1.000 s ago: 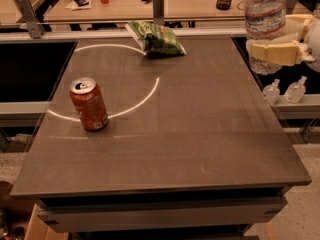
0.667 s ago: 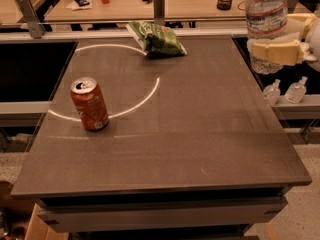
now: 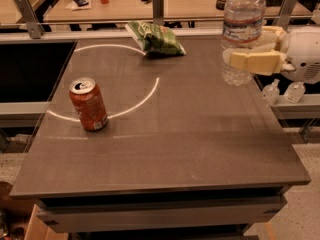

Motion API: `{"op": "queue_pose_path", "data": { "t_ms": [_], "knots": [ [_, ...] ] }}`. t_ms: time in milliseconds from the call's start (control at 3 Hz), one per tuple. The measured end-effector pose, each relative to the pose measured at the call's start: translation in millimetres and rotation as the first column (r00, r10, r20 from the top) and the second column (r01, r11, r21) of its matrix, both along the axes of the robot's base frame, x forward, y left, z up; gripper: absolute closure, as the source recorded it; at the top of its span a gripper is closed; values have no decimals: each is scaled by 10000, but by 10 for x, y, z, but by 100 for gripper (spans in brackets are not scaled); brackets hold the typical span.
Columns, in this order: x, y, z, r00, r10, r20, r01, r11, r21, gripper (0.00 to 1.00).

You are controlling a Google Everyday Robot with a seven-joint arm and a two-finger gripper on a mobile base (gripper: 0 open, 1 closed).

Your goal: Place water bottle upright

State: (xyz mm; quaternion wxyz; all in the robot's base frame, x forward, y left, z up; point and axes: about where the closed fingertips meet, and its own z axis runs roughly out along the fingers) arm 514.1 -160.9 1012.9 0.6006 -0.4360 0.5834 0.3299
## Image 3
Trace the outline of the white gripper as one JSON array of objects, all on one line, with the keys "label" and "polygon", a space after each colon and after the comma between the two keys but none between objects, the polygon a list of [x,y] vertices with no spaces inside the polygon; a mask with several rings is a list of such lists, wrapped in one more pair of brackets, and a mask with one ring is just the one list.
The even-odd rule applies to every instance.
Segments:
[{"label": "white gripper", "polygon": [[296,28],[288,34],[279,26],[263,26],[258,51],[228,48],[222,59],[227,66],[253,74],[270,76],[282,70],[292,81],[320,81],[319,26]]}]

